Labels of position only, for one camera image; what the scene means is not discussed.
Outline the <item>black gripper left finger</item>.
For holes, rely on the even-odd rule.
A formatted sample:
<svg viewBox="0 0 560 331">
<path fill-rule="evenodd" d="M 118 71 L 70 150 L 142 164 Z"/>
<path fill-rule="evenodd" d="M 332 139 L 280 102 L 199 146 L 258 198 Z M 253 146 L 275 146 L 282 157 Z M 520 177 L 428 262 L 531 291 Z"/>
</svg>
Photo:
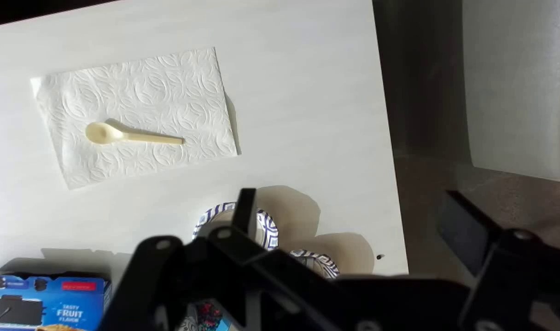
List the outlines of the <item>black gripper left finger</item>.
<svg viewBox="0 0 560 331">
<path fill-rule="evenodd" d="M 256 242 L 256 190 L 243 188 L 232 207 L 229 223 L 210 223 L 207 231 L 208 262 L 212 271 L 212 299 L 240 299 L 253 293 L 271 293 L 282 299 L 345 299 L 335 273 L 321 277 L 302 264 L 299 255 Z"/>
</svg>

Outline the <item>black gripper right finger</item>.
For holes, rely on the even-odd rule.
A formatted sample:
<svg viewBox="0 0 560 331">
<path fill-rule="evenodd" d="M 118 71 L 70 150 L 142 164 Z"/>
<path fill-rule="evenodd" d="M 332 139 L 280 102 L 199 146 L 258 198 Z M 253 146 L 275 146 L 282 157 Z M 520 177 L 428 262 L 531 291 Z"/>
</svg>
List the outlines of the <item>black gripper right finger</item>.
<svg viewBox="0 0 560 331">
<path fill-rule="evenodd" d="M 523 229 L 501 229 L 459 192 L 448 192 L 439 236 L 475 278 L 459 324 L 466 331 L 542 331 L 533 306 L 560 321 L 560 249 Z"/>
</svg>

